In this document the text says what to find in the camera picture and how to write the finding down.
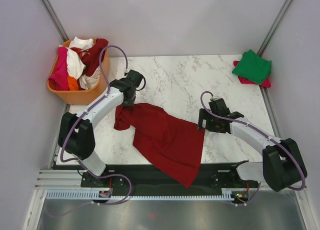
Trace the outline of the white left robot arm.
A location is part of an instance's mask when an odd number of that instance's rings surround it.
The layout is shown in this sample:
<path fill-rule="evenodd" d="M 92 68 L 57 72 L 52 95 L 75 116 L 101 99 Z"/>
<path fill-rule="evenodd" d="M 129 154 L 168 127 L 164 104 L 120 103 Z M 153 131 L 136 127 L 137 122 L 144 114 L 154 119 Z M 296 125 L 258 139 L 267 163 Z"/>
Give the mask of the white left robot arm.
<path fill-rule="evenodd" d="M 146 83 L 145 77 L 135 70 L 129 70 L 125 77 L 111 81 L 108 88 L 81 111 L 64 113 L 58 135 L 60 160 L 67 161 L 63 159 L 64 152 L 71 154 L 84 169 L 93 174 L 94 183 L 106 186 L 110 175 L 105 171 L 107 165 L 95 151 L 94 129 L 116 107 L 132 106 L 141 83 Z"/>

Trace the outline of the dark red t-shirt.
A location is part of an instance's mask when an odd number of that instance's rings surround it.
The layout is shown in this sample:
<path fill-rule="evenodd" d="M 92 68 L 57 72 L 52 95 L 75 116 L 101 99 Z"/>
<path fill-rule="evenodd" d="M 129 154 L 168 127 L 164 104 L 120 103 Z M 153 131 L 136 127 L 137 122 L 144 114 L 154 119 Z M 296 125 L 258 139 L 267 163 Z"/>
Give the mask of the dark red t-shirt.
<path fill-rule="evenodd" d="M 117 106 L 114 129 L 130 127 L 135 128 L 133 146 L 153 166 L 189 188 L 200 170 L 205 132 L 149 103 Z"/>

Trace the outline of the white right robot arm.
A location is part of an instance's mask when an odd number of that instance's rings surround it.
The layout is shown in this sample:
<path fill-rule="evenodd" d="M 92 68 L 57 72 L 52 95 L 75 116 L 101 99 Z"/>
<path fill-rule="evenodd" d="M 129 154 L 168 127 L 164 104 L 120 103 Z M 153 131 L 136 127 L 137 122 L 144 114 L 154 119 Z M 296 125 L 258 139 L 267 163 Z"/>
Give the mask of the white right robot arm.
<path fill-rule="evenodd" d="M 285 188 L 300 191 L 308 176 L 298 144 L 291 138 L 281 139 L 253 125 L 240 112 L 230 112 L 224 99 L 211 99 L 209 108 L 198 114 L 198 129 L 233 135 L 256 150 L 261 162 L 241 161 L 231 167 L 229 181 L 242 186 L 246 181 L 265 182 L 272 190 Z"/>

